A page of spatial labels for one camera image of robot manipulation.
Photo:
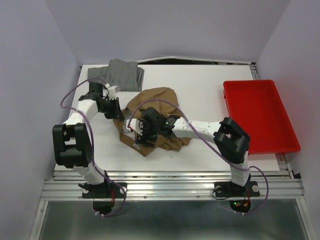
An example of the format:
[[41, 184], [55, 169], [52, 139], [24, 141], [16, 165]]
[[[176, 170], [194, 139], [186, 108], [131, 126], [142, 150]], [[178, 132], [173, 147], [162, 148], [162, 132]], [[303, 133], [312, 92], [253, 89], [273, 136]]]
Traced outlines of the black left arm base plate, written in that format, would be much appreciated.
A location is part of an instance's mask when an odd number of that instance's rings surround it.
[[120, 182], [119, 184], [121, 187], [107, 182], [101, 184], [79, 183], [78, 186], [82, 189], [83, 199], [123, 199], [127, 184], [125, 182]]

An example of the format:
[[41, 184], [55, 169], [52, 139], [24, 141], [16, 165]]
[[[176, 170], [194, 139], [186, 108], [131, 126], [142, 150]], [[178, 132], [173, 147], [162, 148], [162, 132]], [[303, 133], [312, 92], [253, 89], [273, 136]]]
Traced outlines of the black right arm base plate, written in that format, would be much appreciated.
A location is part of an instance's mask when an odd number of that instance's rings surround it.
[[218, 181], [214, 183], [217, 198], [259, 197], [260, 191], [256, 181], [249, 181], [245, 186], [239, 186], [231, 181]]

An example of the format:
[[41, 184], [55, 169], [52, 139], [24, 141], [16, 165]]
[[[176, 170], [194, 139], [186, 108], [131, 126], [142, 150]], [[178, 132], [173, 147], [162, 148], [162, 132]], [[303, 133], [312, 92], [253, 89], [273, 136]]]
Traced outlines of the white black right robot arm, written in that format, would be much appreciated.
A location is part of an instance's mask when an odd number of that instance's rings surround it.
[[235, 195], [248, 190], [250, 180], [248, 153], [251, 138], [230, 117], [222, 121], [205, 122], [186, 117], [160, 114], [155, 108], [147, 108], [140, 118], [127, 121], [127, 127], [137, 133], [138, 145], [153, 148], [159, 136], [197, 139], [215, 146], [214, 152], [230, 166], [230, 189]]

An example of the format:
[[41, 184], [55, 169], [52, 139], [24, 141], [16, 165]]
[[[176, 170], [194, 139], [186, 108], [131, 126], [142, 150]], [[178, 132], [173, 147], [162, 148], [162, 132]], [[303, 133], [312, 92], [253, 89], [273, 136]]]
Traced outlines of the grey pleated skirt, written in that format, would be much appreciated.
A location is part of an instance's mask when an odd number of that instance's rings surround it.
[[108, 66], [89, 68], [87, 78], [119, 86], [123, 92], [141, 92], [145, 70], [138, 65], [137, 61], [112, 59]]

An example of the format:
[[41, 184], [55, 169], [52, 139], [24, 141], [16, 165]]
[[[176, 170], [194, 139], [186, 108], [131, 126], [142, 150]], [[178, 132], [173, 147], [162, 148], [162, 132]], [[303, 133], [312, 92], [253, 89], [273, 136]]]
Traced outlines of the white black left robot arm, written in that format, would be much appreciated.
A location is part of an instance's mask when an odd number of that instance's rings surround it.
[[76, 108], [62, 124], [52, 128], [55, 162], [80, 174], [86, 184], [81, 187], [106, 197], [111, 193], [108, 174], [95, 164], [93, 130], [90, 122], [98, 114], [106, 119], [124, 120], [117, 85], [90, 82], [88, 92], [78, 99]]

